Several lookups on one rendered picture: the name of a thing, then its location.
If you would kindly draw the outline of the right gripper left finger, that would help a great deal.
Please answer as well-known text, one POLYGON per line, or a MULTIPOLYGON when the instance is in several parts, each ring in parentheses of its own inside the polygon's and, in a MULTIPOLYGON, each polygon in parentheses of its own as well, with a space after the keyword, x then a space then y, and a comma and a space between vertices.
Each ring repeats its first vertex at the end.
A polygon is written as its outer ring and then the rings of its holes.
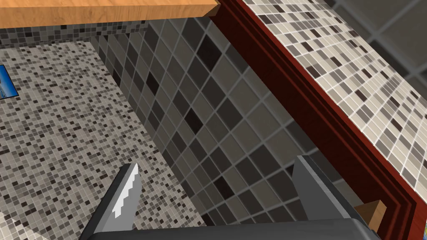
POLYGON ((96 233, 131 230, 141 193, 142 182, 138 164, 124 164, 78 240, 92 240, 92 235, 96 233))

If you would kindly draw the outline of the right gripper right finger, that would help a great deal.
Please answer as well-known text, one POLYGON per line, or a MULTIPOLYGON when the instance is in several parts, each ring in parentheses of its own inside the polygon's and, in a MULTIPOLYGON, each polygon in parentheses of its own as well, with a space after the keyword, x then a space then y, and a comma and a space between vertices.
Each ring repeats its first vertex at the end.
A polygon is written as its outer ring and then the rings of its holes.
POLYGON ((309 220, 354 217, 354 208, 309 156, 295 158, 292 182, 309 220))

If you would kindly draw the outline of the small brown wooden block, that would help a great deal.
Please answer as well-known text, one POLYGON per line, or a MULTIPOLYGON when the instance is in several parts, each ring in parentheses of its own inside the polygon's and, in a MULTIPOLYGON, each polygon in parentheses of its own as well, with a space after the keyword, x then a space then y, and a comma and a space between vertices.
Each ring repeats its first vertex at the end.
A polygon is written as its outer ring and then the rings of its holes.
POLYGON ((387 209, 385 204, 381 200, 376 200, 354 208, 369 228, 376 233, 387 209))

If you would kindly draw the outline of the blue picture on wall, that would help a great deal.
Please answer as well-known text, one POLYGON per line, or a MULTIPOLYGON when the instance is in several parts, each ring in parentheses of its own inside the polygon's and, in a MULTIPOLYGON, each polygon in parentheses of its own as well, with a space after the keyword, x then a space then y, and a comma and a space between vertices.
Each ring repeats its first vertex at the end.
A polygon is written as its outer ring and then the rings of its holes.
POLYGON ((4 65, 0 65, 0 100, 17 97, 19 94, 4 65))

